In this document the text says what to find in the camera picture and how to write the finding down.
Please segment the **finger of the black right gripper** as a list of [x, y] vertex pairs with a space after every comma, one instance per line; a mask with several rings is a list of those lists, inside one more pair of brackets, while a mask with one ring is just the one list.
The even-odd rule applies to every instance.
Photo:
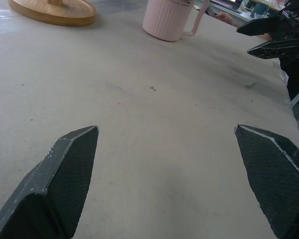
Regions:
[[261, 59], [299, 58], [299, 38], [267, 41], [249, 49], [247, 53]]
[[286, 31], [280, 17], [267, 17], [253, 19], [238, 27], [236, 32], [247, 36], [256, 36], [265, 33], [285, 33]]

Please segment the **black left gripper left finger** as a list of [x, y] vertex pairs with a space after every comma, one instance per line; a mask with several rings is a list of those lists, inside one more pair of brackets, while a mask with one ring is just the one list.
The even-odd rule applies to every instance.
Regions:
[[0, 210], [0, 239], [73, 238], [92, 177], [99, 129], [72, 131], [19, 183]]

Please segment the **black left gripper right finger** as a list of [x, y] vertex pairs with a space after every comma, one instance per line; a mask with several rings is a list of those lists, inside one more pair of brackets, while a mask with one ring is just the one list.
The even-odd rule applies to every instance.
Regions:
[[250, 187], [275, 236], [299, 239], [299, 148], [248, 125], [237, 125], [235, 136]]

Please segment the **bystander bare hand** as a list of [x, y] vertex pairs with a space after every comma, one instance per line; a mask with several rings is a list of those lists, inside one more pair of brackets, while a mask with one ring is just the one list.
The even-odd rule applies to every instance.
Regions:
[[236, 22], [232, 16], [226, 12], [219, 12], [217, 15], [216, 15], [217, 19], [222, 21], [222, 22], [225, 22], [229, 25], [232, 25], [236, 28], [240, 27], [240, 23]]

